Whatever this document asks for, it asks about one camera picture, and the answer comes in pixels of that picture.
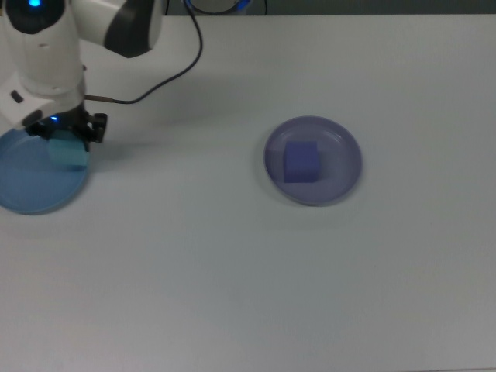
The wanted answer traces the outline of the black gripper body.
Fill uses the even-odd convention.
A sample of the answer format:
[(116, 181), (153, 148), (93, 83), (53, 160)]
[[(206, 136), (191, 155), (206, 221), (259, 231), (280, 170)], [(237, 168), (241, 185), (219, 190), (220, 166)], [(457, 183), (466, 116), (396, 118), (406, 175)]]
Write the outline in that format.
[(46, 118), (41, 119), (37, 124), (41, 135), (51, 135), (57, 130), (68, 130), (86, 126), (88, 123), (88, 112), (84, 103), (66, 111), (49, 114)]

